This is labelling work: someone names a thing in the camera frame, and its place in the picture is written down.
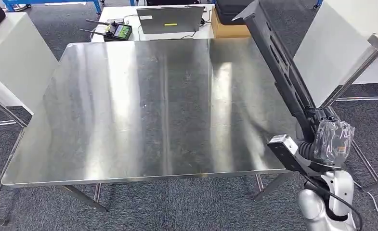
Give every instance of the clear plastic wrap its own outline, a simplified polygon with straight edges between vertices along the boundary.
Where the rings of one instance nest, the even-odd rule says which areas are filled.
[[[323,164],[340,166],[348,158],[355,128],[341,120],[322,120],[315,138],[314,157]]]

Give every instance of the table top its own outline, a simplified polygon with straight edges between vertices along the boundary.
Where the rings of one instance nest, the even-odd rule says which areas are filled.
[[[187,35],[192,35],[193,32],[182,32],[182,33],[167,33],[167,34],[144,34],[139,17],[136,15],[136,9],[139,8],[162,8],[162,7],[183,7],[183,6],[205,6],[206,12],[203,12],[202,18],[205,21],[211,19],[211,9],[213,9],[214,4],[197,4],[197,5],[172,5],[172,6],[121,6],[121,7],[104,7],[100,22],[107,22],[107,20],[122,19],[125,16],[125,23],[129,22],[132,26],[132,34],[129,38],[131,41],[148,41],[148,40],[158,40],[158,39],[180,39]],[[105,25],[98,25],[96,32],[103,33],[105,31]],[[199,31],[195,33],[193,37],[188,37],[189,39],[213,39],[213,29],[211,28],[211,23],[206,23],[199,28]],[[102,35],[93,35],[91,42],[103,42],[104,38]]]
[[[286,172],[295,125],[252,39],[69,44],[2,184]]]

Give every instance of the white table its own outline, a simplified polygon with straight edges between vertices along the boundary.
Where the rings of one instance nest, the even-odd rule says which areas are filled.
[[[367,41],[373,33],[378,33],[378,0],[323,2],[294,57],[316,106],[374,51]],[[354,83],[377,82],[378,58]]]
[[[125,23],[129,22],[129,25],[132,26],[132,35],[129,40],[139,41],[139,36],[141,41],[146,40],[158,40],[158,39],[180,39],[186,35],[192,35],[193,32],[182,32],[182,33],[167,33],[167,34],[151,34],[146,35],[142,31],[141,22],[139,21],[138,16],[132,16],[137,14],[136,9],[140,8],[161,8],[161,7],[183,7],[188,5],[173,5],[173,6],[122,6],[122,7],[104,7],[100,22],[106,22],[109,19],[121,19],[127,15],[130,15],[125,18]],[[207,11],[203,12],[202,18],[207,22],[211,17],[211,9],[214,4],[199,4],[199,5],[190,5],[190,6],[205,6]],[[96,32],[103,33],[105,30],[104,25],[98,25]],[[199,31],[195,33],[190,39],[214,39],[213,30],[210,23],[206,23],[204,26],[199,28]],[[93,35],[91,42],[103,42],[104,38],[101,35]]]

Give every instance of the laptop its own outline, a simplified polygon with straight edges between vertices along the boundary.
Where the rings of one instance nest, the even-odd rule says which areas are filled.
[[[144,34],[195,32],[199,30],[203,6],[136,9]]]

